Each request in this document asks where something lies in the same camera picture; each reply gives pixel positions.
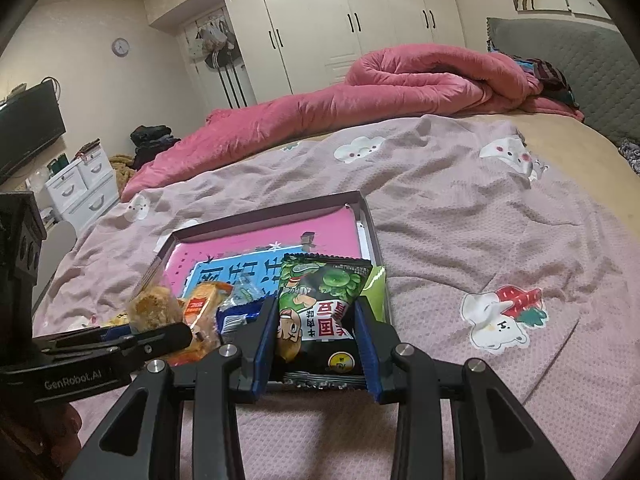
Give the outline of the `person's left hand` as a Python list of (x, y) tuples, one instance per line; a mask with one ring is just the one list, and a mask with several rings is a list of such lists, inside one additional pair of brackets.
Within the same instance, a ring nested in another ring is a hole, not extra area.
[(82, 420), (68, 403), (1, 408), (1, 478), (62, 479), (76, 460)]

